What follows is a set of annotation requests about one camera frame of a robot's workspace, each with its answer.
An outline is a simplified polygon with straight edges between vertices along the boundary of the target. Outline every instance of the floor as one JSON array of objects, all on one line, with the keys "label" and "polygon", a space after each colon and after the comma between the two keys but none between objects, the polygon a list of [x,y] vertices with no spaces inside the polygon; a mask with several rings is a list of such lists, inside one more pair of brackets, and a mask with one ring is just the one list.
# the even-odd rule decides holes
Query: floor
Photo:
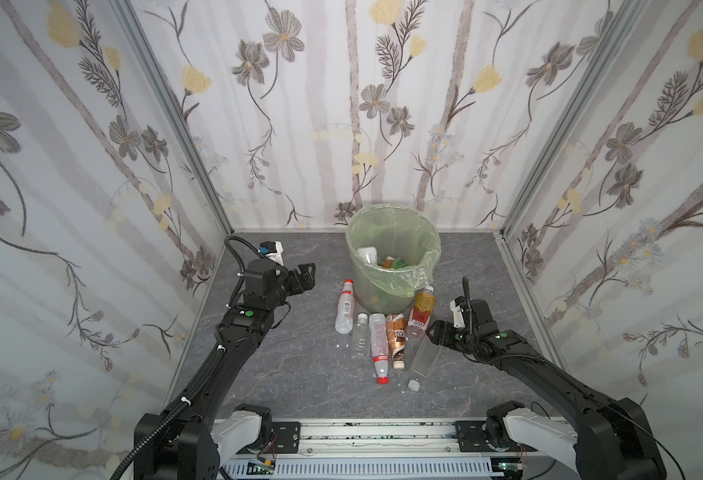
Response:
[{"label": "floor", "polygon": [[[270,331],[234,381],[219,412],[227,417],[240,403],[268,406],[275,418],[394,418],[485,416],[488,408],[541,399],[517,379],[444,350],[419,392],[407,389],[404,374],[390,367],[389,385],[378,385],[372,362],[351,362],[351,335],[334,328],[338,296],[351,271],[343,233],[243,234],[254,245],[278,240],[289,268],[317,264],[314,290],[290,297],[292,312]],[[441,234],[442,256],[434,271],[434,315],[451,318],[448,303],[468,276],[472,298],[484,298],[501,330],[512,329],[536,346],[492,234]],[[241,255],[247,263],[250,257]],[[226,310],[236,282],[236,263],[227,252],[181,366],[175,393],[184,388],[213,345],[212,327]],[[276,311],[282,316],[285,307]]]}]

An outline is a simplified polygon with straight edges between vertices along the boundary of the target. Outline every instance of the clear plastic bottle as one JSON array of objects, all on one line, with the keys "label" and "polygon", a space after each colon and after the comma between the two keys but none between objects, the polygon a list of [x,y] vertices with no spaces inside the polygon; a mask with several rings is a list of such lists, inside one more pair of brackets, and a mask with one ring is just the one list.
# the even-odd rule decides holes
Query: clear plastic bottle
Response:
[{"label": "clear plastic bottle", "polygon": [[347,279],[341,298],[338,299],[338,314],[336,316],[336,331],[346,335],[352,331],[354,324],[354,282]]},{"label": "clear plastic bottle", "polygon": [[389,383],[389,342],[386,338],[386,316],[383,313],[370,315],[370,353],[373,355],[378,383]]},{"label": "clear plastic bottle", "polygon": [[351,331],[351,346],[354,347],[351,359],[365,362],[370,358],[370,330],[367,329],[367,313],[357,315],[354,330]]}]

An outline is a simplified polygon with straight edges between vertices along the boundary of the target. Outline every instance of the wall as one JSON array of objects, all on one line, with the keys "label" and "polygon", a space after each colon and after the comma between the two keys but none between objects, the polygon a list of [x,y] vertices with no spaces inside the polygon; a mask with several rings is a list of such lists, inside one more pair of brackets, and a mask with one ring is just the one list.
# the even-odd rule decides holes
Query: wall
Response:
[{"label": "wall", "polygon": [[132,4],[232,223],[262,229],[385,202],[499,227],[619,6]]},{"label": "wall", "polygon": [[703,2],[649,2],[508,240],[574,375],[703,478]]},{"label": "wall", "polygon": [[0,478],[163,406],[222,246],[171,132],[106,2],[0,0]]}]

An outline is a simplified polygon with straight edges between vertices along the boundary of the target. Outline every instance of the green plastic bag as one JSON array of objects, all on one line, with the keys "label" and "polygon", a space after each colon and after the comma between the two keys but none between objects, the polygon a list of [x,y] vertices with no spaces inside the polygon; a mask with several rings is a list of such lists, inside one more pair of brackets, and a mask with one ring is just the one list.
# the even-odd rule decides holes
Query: green plastic bag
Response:
[{"label": "green plastic bag", "polygon": [[[404,312],[416,290],[431,284],[440,260],[440,235],[425,215],[398,205],[372,205],[359,210],[346,227],[346,244],[354,265],[352,278],[357,302],[368,312]],[[357,254],[374,246],[379,259],[402,258],[407,266],[385,270]]]}]

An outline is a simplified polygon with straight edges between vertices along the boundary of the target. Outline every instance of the black cable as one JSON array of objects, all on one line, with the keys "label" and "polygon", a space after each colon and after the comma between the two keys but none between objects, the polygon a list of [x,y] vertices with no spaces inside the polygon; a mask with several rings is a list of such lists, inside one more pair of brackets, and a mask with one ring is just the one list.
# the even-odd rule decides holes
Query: black cable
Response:
[{"label": "black cable", "polygon": [[277,328],[278,326],[280,326],[280,323],[282,323],[282,321],[285,319],[285,317],[288,316],[288,313],[290,312],[290,309],[291,309],[292,307],[290,306],[290,302],[285,302],[285,304],[288,306],[288,311],[285,312],[285,315],[283,315],[282,318],[280,319],[280,321],[278,321],[272,328],[270,328],[270,330],[274,330],[275,328]]},{"label": "black cable", "polygon": [[216,351],[216,357],[212,362],[212,365],[210,366],[210,369],[208,372],[203,376],[203,378],[196,383],[187,393],[182,397],[181,403],[179,403],[176,408],[174,408],[170,413],[168,413],[165,418],[162,419],[162,422],[147,436],[144,437],[143,440],[138,442],[138,445],[133,447],[133,450],[128,453],[123,461],[117,466],[116,470],[114,470],[114,473],[111,476],[111,480],[120,480],[122,478],[122,475],[125,473],[127,468],[130,466],[131,463],[133,463],[133,460],[135,457],[138,455],[138,452],[141,451],[142,448],[144,448],[149,442],[154,439],[154,437],[158,436],[160,433],[164,432],[165,428],[170,426],[170,424],[178,418],[178,416],[183,412],[187,407],[191,406],[191,402],[194,401],[194,399],[202,393],[202,391],[205,389],[207,386],[208,382],[212,377],[216,374],[218,369],[221,367],[221,364],[223,363],[223,356],[226,353],[226,349],[218,345],[219,349]]},{"label": "black cable", "polygon": [[533,480],[534,478],[543,477],[544,475],[548,474],[549,471],[551,471],[551,469],[554,468],[555,465],[557,465],[557,460],[554,460],[553,462],[551,462],[551,465],[550,465],[546,470],[544,470],[543,472],[539,473],[538,475],[535,475],[535,476],[533,476],[533,477],[530,477],[528,480]]}]

